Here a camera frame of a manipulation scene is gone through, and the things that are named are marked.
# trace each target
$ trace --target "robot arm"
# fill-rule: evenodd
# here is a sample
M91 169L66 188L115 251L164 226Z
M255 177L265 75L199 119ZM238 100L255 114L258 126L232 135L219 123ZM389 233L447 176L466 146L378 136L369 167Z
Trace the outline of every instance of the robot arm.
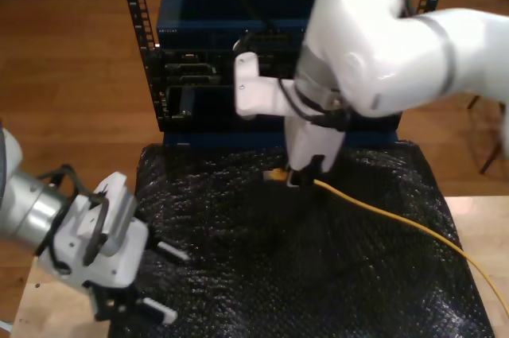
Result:
M57 170L50 185L23 173L18 167L21 148L1 126L0 152L0 238L34 251L37 265L89 295L98 321L132 313L162 324L177 319L175 311L143 297L134 279L146 247L179 261L188 256L157 241L135 218L138 204L124 175L111 174L94 193L76 185L74 178L79 191L66 197L58 182L64 173L76 176L70 167Z
M404 0L315 0L295 80L284 85L307 114L355 109L382 117L471 91L509 101L509 17L441 10L399 18ZM289 164L321 155L328 171L344 130L306 122L288 106L278 81L258 74L257 57L235 64L235 104L242 116L286 117ZM509 123L503 140L509 150Z

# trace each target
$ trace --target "yellow cable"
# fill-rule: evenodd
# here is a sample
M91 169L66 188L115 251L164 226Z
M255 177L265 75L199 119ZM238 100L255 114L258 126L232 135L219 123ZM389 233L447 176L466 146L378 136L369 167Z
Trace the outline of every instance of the yellow cable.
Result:
M287 173L284 172L282 169L275 169L275 170L270 172L270 177L273 180L275 180L275 181L285 181L286 178L287 178ZM328 185L327 183L324 183L323 181L319 181L319 180L315 179L313 181L313 183L315 185L319 185L320 187L327 189L328 191L332 192L334 195L339 196L340 198L342 198L342 199L344 199L344 200L346 200L346 201L348 201L350 203L358 205L361 208L367 209L368 211L371 211L371 212L374 212L374 213L378 213L379 215L388 217L388 218L393 219L393 220L397 220L400 223L404 223L404 224L411 225L412 227L416 227L417 229L427 233L428 235L432 235L435 239L442 241L448 247L454 249L457 253L462 255L467 261L469 261L472 265L474 265L474 267L479 271L479 273L482 274L482 276L484 277L486 282L493 289L493 293L495 293L496 297L499 299L500 303L502 304L502 306L503 306L507 316L509 317L509 306L507 306L507 303L503 299L502 294L496 288L495 284L489 278L488 274L486 272L484 272L483 269L481 269L481 267L473 260L473 258L468 256L468 254L466 254L456 244L450 242L444 236L439 235L438 233L436 233L435 231L430 230L429 228L425 227L424 225L416 223L415 221L409 220L409 219L407 219L405 217L401 217L401 216L395 215L394 213L390 213L390 212L384 211L384 210L382 210L380 208L373 207L372 205L363 203L360 200L354 199L353 197L348 196L345 193L342 193L339 189L336 189L336 188L332 187L331 185Z

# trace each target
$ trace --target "robotic end effector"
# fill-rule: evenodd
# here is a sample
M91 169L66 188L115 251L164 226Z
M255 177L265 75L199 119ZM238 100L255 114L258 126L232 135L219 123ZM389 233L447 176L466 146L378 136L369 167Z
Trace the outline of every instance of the robotic end effector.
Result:
M254 53L235 62L238 114L286 117L289 165L332 167L346 128L304 115L354 109L377 118L458 92L509 102L509 17L440 10L400 18L404 0L315 0L295 80L259 76ZM509 122L503 141L509 151Z
M188 256L158 242L134 217L138 204L126 177L113 173L90 192L68 166L37 179L18 168L21 159L16 139L0 125L0 238L35 251L38 266L88 294L98 321L138 313L173 323L177 313L142 297L133 283L147 242L180 261ZM58 191L64 176L75 186L70 197ZM46 177L49 185L39 180Z

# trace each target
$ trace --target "wooden table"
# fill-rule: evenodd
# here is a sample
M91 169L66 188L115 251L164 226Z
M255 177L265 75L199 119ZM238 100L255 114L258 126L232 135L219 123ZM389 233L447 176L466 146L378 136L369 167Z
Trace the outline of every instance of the wooden table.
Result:
M450 197L447 203L467 253L509 300L509 196ZM495 334L509 336L509 319L481 275L471 268ZM13 338L101 338L109 324L94 322L88 298L32 268L17 311Z

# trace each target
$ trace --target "wooden floor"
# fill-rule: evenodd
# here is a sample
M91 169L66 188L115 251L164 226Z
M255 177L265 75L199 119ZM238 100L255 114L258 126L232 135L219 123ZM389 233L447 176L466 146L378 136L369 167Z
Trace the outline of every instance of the wooden floor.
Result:
M147 0L155 22L159 0ZM440 0L509 14L509 0ZM134 187L139 154L160 142L126 0L0 0L0 116L30 173L72 164L94 187L120 170ZM503 163L477 172L499 114L469 95L407 111L400 138L420 144L446 196L509 195ZM0 243L0 320L14 319L31 262Z

